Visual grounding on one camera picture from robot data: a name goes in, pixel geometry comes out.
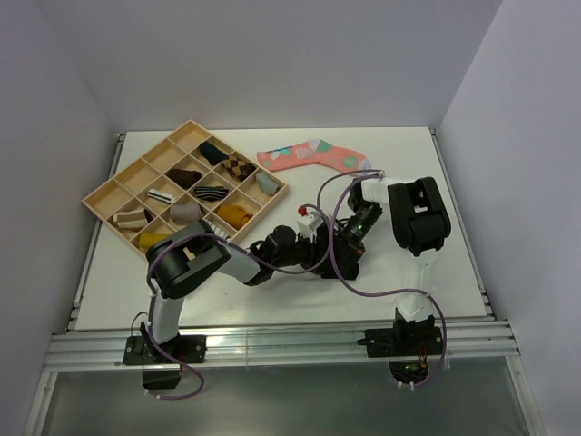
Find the mustard yellow sock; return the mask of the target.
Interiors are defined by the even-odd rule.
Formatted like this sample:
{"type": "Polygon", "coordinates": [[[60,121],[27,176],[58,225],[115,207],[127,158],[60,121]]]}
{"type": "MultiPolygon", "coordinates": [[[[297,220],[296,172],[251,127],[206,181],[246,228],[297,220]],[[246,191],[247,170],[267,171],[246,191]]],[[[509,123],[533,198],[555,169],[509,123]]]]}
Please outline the mustard yellow sock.
{"type": "Polygon", "coordinates": [[[159,243],[160,241],[164,240],[169,236],[170,235],[168,233],[143,232],[140,234],[137,244],[140,249],[149,250],[155,244],[159,243]]]}

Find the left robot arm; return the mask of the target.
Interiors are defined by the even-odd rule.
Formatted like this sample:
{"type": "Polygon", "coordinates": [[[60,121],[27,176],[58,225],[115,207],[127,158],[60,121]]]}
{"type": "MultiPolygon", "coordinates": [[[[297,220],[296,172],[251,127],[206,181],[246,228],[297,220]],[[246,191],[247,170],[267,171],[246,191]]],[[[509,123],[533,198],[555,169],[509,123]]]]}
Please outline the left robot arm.
{"type": "Polygon", "coordinates": [[[153,290],[153,311],[142,327],[144,352],[155,362],[167,362],[177,351],[179,318],[186,296],[215,273],[229,275],[246,286],[268,281],[274,272],[314,273],[334,279],[329,255],[329,227],[321,221],[305,235],[279,225],[264,239],[243,249],[221,238],[207,223],[196,223],[153,245],[147,252],[147,282],[153,290]]]}

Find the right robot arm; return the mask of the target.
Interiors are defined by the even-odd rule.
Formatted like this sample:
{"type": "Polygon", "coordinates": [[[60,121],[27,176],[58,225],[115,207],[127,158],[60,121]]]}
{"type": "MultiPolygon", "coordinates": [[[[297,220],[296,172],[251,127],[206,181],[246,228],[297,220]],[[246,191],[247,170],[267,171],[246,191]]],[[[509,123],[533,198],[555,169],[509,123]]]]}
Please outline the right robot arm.
{"type": "Polygon", "coordinates": [[[348,206],[353,215],[338,232],[341,241],[361,249],[364,237],[388,208],[396,243],[416,263],[411,290],[402,292],[397,302],[392,334],[395,348],[411,354],[436,330],[429,285],[438,253],[451,233],[437,182],[430,176],[412,182],[359,177],[348,188],[348,206]]]}

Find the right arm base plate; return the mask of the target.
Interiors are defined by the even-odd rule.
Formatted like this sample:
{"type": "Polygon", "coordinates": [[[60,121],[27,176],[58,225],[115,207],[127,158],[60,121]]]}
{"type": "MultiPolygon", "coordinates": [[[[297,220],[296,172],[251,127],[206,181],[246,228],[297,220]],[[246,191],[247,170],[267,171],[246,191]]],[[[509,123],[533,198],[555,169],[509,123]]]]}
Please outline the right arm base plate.
{"type": "Polygon", "coordinates": [[[439,327],[421,331],[396,324],[391,328],[367,329],[357,344],[366,348],[369,358],[419,357],[440,355],[444,341],[439,327]]]}

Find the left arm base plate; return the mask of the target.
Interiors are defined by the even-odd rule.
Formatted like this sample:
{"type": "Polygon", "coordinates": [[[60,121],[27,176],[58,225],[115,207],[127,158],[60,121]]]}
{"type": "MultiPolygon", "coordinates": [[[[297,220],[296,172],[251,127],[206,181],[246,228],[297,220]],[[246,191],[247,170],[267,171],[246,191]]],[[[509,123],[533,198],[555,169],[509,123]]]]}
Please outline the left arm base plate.
{"type": "MultiPolygon", "coordinates": [[[[161,348],[174,359],[185,363],[203,363],[206,353],[205,335],[178,335],[168,342],[160,344],[161,348]]],[[[172,363],[153,347],[148,338],[131,336],[125,344],[123,365],[154,365],[172,363]]]]}

